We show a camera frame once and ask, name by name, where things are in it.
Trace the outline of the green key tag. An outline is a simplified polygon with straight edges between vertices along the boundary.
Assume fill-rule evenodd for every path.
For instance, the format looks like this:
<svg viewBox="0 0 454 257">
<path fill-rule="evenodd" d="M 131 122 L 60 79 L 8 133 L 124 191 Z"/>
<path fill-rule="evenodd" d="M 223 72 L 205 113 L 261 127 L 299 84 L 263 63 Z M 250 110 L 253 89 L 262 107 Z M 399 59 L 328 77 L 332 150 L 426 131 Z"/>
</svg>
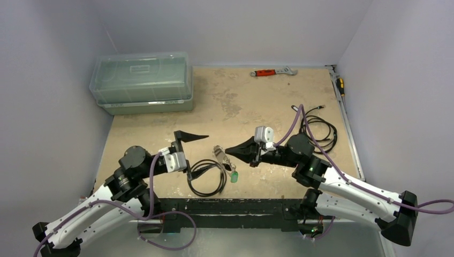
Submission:
<svg viewBox="0 0 454 257">
<path fill-rule="evenodd" d="M 230 182 L 236 183 L 238 181 L 238 172 L 233 171 L 230 176 Z"/>
</svg>

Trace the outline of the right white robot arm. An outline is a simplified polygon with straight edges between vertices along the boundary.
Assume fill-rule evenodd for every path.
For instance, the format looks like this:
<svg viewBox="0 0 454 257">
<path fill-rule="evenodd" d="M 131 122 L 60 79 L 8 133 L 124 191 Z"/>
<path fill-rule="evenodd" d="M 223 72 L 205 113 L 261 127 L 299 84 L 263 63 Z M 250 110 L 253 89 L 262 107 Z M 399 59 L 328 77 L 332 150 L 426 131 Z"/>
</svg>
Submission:
<svg viewBox="0 0 454 257">
<path fill-rule="evenodd" d="M 292 177 L 308 188 L 308 199 L 300 204 L 304 216 L 320 214 L 363 222 L 395 244 L 411 245 L 418 217 L 413 209 L 418 204 L 417 196 L 410 191 L 383 190 L 339 174 L 328 161 L 313 154 L 314 146 L 306 135 L 293 135 L 284 146 L 276 147 L 251 137 L 225 152 L 252 167 L 268 163 L 294 168 Z"/>
</svg>

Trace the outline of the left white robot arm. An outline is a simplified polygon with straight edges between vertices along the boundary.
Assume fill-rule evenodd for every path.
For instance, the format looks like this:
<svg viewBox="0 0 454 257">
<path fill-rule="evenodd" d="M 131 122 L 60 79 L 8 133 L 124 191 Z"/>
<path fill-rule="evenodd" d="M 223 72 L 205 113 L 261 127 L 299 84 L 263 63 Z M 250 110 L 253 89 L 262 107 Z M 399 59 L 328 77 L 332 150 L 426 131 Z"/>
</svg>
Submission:
<svg viewBox="0 0 454 257">
<path fill-rule="evenodd" d="M 32 230 L 39 244 L 33 255 L 78 256 L 90 235 L 102 233 L 95 225 L 98 221 L 110 226 L 122 218 L 149 221 L 178 215 L 176 210 L 162 211 L 153 191 L 153 178 L 176 171 L 189 173 L 182 143 L 204 136 L 184 131 L 175 131 L 174 136 L 170 147 L 154 155 L 141 146 L 129 147 L 119 160 L 119 168 L 83 203 L 53 222 L 36 223 Z"/>
</svg>

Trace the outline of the clear green plastic storage box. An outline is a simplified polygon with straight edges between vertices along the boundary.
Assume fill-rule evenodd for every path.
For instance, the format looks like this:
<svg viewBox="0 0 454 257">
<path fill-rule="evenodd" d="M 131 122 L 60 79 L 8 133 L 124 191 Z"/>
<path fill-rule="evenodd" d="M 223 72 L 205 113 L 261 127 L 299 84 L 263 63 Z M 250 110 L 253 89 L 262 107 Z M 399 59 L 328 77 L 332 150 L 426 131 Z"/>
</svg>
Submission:
<svg viewBox="0 0 454 257">
<path fill-rule="evenodd" d="M 185 52 L 101 56 L 89 89 L 114 116 L 191 111 L 192 74 Z"/>
</svg>

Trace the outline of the yellow black screwdriver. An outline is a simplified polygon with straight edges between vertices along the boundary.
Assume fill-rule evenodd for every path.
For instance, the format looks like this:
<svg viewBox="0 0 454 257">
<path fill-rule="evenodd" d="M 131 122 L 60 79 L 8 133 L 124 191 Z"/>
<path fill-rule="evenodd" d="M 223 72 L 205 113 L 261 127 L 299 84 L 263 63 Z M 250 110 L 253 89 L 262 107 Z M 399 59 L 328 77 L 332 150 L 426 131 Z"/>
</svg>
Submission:
<svg viewBox="0 0 454 257">
<path fill-rule="evenodd" d="M 345 87 L 344 87 L 344 81 L 342 78 L 336 79 L 336 87 L 339 91 L 340 96 L 344 97 L 345 96 Z"/>
</svg>

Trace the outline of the aluminium frame rail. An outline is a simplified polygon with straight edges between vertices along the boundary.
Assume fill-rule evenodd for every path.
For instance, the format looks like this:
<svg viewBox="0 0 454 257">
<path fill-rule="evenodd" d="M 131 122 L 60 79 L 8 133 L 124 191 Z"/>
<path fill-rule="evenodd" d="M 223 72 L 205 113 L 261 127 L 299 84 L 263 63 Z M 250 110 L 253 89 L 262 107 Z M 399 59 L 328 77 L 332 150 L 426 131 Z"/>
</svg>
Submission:
<svg viewBox="0 0 454 257">
<path fill-rule="evenodd" d="M 345 218 L 355 222 L 375 223 L 376 215 L 371 210 L 345 199 L 327 194 L 310 194 L 301 200 L 304 206 L 315 208 L 322 216 Z"/>
</svg>

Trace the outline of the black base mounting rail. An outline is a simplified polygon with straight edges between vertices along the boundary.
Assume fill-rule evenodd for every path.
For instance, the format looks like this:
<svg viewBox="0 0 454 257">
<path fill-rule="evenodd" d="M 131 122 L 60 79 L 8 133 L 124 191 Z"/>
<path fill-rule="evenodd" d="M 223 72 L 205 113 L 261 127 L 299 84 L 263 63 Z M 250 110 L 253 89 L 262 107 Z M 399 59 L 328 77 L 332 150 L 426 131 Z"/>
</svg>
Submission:
<svg viewBox="0 0 454 257">
<path fill-rule="evenodd" d="M 331 216 L 322 216 L 315 208 L 304 206 L 301 199 L 161 198 L 154 213 L 165 213 L 165 233 L 193 227 L 310 231 L 310 220 L 331 220 Z"/>
</svg>

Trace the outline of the red handled adjustable wrench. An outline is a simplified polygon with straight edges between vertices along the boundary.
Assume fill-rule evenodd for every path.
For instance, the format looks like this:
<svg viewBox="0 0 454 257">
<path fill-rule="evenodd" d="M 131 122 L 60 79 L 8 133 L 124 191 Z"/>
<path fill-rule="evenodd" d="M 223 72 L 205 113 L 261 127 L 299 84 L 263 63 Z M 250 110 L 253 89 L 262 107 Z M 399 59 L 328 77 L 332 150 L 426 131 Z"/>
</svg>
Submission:
<svg viewBox="0 0 454 257">
<path fill-rule="evenodd" d="M 256 70 L 249 73 L 251 77 L 266 77 L 277 74 L 296 75 L 298 74 L 298 70 L 292 70 L 290 67 L 286 66 L 281 69 Z"/>
</svg>

